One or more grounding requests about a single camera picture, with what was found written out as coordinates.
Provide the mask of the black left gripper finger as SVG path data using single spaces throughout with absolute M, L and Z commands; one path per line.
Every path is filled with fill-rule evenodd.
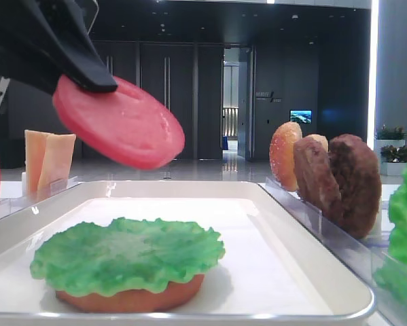
M 75 1 L 30 1 L 34 51 L 29 84 L 53 92 L 66 75 L 89 92 L 113 92 L 118 85 L 97 54 Z

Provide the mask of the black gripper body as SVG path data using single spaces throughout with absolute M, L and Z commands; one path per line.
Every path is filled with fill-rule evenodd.
M 33 32 L 30 1 L 0 1 L 0 76 L 30 85 L 34 51 L 29 37 Z M 75 1 L 83 10 L 84 24 L 89 29 L 98 12 L 96 1 Z

